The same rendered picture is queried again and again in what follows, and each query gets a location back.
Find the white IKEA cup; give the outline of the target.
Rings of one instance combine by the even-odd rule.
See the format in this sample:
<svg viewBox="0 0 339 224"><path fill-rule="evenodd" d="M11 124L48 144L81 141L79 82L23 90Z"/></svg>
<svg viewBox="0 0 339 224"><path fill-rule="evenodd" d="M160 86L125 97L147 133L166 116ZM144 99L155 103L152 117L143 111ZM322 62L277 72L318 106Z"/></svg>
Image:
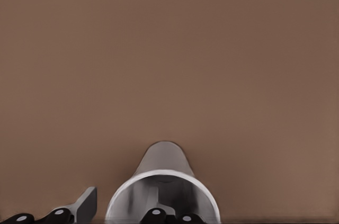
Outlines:
<svg viewBox="0 0 339 224"><path fill-rule="evenodd" d="M159 202L178 215L195 213L204 222L140 222L147 211L151 187L159 188ZM114 193L105 215L107 224L221 224L211 192L195 177L182 148L159 141L145 152L135 173Z"/></svg>

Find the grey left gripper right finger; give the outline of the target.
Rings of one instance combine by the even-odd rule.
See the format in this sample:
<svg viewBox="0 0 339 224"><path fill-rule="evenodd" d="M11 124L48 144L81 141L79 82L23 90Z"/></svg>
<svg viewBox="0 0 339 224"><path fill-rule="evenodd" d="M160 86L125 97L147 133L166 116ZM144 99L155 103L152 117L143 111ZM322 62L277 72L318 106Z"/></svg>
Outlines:
<svg viewBox="0 0 339 224"><path fill-rule="evenodd" d="M204 222L204 219L195 213L178 215L176 209L159 202L159 188L151 187L146 200L147 211L140 222Z"/></svg>

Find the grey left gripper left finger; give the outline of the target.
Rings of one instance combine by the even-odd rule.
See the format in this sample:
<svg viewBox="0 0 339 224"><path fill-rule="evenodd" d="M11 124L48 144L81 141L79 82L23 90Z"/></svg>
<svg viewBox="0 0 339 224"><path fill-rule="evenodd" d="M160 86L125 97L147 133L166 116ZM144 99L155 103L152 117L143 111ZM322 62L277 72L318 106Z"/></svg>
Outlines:
<svg viewBox="0 0 339 224"><path fill-rule="evenodd" d="M74 203L55 208L40 219L30 213L18 213L3 222L91 222L96 212L97 188L91 186Z"/></svg>

